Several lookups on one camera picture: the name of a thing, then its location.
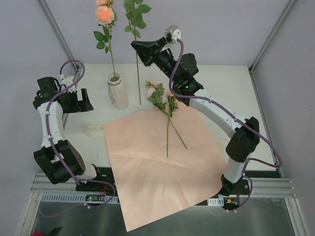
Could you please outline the cream printed ribbon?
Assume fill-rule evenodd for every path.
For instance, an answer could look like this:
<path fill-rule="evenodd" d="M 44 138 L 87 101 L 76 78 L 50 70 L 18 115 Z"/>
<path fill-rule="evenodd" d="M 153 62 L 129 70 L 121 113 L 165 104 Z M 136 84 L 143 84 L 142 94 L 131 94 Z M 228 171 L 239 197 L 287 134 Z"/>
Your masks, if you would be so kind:
<path fill-rule="evenodd" d="M 94 139 L 105 140 L 103 127 L 101 126 L 85 125 L 83 128 L 83 133 Z"/>

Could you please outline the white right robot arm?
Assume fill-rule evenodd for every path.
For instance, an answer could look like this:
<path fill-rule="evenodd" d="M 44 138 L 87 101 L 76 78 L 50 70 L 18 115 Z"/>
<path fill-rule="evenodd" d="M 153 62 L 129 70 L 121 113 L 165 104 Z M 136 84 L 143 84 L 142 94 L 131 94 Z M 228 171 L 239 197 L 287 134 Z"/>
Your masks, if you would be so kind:
<path fill-rule="evenodd" d="M 195 55 L 180 52 L 174 59 L 165 37 L 156 41 L 132 41 L 131 46 L 144 66 L 155 64 L 168 78 L 173 95 L 214 122 L 230 138 L 225 148 L 228 163 L 221 176 L 219 194 L 229 196 L 238 190 L 245 162 L 259 144 L 259 122 L 238 116 L 219 104 L 194 78 L 198 73 Z"/>

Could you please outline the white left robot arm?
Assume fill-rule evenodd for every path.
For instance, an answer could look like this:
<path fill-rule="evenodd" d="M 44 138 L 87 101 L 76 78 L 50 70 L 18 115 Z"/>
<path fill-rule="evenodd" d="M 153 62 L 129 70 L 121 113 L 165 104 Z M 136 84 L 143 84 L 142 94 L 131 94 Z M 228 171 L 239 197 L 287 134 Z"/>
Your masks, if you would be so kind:
<path fill-rule="evenodd" d="M 34 159 L 52 184 L 67 182 L 72 177 L 88 179 L 87 186 L 99 191 L 104 179 L 94 164 L 85 164 L 82 156 L 66 139 L 63 127 L 63 115 L 88 112 L 94 108 L 89 101 L 87 90 L 81 90 L 82 100 L 72 83 L 73 76 L 60 75 L 38 79 L 39 91 L 33 106 L 40 114 L 42 125 L 42 143 L 40 150 L 34 152 Z"/>

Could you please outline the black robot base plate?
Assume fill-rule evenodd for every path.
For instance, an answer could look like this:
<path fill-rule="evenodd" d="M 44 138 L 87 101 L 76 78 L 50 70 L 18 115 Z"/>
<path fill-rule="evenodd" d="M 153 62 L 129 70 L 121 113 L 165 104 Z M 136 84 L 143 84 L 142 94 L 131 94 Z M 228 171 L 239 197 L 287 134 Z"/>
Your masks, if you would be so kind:
<path fill-rule="evenodd" d="M 87 183 L 81 182 L 79 185 L 76 185 L 75 190 L 78 192 L 96 192 L 100 193 L 98 197 L 93 197 L 93 199 L 100 202 L 101 197 L 113 195 L 113 189 L 109 184 L 113 185 L 115 188 L 115 197 L 118 196 L 117 187 L 115 186 L 114 175 L 112 168 L 110 167 L 96 167 L 96 177 L 94 180 L 101 182 L 90 182 Z M 233 210 L 238 208 L 242 202 L 240 200 L 241 194 L 247 196 L 244 202 L 252 194 L 252 181 L 250 179 L 245 179 L 244 177 L 237 182 L 236 188 L 230 192 L 230 195 L 227 195 L 227 192 L 222 188 L 219 193 L 214 195 L 211 199 L 216 199 L 219 201 L 220 205 L 224 209 Z"/>

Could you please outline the peach wrapping paper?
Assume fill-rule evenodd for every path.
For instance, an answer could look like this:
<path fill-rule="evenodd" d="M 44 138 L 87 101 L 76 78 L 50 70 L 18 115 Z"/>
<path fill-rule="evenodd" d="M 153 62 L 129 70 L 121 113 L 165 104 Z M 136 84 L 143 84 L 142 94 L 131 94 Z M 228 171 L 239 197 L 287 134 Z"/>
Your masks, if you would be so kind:
<path fill-rule="evenodd" d="M 226 161 L 201 114 L 185 105 L 173 124 L 158 109 L 105 123 L 127 231 L 194 206 L 221 189 Z"/>

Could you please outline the pale pink rose stem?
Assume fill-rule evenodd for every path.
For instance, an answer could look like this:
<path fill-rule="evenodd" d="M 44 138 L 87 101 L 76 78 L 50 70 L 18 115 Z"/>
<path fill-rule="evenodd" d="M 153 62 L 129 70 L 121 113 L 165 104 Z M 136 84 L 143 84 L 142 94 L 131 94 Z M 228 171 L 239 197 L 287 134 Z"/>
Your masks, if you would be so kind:
<path fill-rule="evenodd" d="M 157 82 L 153 83 L 150 80 L 145 81 L 145 87 L 147 88 L 146 98 L 157 108 L 159 109 L 166 117 L 168 115 L 168 101 L 164 102 L 163 96 L 164 96 L 164 86 L 163 83 Z M 184 145 L 185 149 L 188 149 L 184 140 L 182 139 L 181 135 L 179 134 L 178 130 L 176 129 L 175 125 L 173 124 L 172 120 L 170 122 L 170 125 L 175 130 L 176 134 L 178 135 L 180 141 Z"/>

